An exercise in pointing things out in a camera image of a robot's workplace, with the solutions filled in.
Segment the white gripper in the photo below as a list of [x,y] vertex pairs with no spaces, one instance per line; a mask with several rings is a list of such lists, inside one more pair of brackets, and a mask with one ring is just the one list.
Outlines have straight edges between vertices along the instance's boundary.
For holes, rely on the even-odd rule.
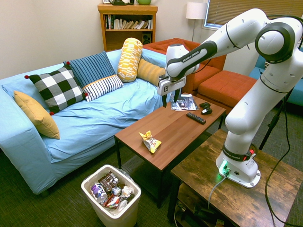
[[162,97],[163,107],[167,107],[167,95],[168,93],[175,91],[174,103],[177,102],[182,87],[186,84],[186,77],[182,77],[179,80],[172,81],[172,77],[161,75],[159,76],[157,92]]

